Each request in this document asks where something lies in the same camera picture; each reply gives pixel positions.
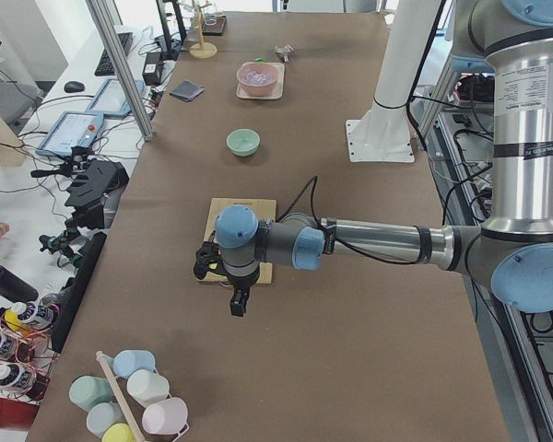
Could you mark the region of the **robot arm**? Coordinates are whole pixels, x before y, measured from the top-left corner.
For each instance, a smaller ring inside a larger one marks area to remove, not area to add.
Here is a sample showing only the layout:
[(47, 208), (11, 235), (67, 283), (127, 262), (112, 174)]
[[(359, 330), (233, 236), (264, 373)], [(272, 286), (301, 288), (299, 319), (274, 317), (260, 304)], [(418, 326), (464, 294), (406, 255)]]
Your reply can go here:
[(456, 58), (480, 56), (495, 73), (492, 207), (480, 226), (393, 226), (288, 213), (259, 219), (223, 209), (212, 250), (245, 313), (263, 262), (318, 268), (348, 248), (398, 265), (431, 263), (469, 276), (526, 313), (553, 310), (553, 1), (461, 1)]

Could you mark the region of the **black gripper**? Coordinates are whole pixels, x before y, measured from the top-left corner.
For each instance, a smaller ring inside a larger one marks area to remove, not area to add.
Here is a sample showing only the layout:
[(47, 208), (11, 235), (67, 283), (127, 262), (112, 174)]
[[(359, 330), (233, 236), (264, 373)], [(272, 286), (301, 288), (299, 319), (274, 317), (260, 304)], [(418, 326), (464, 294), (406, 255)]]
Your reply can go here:
[(229, 302), (230, 314), (235, 317), (246, 313), (247, 302), (250, 296), (250, 288), (256, 284), (260, 275), (258, 264), (248, 264), (243, 267), (224, 265), (229, 283), (234, 292)]

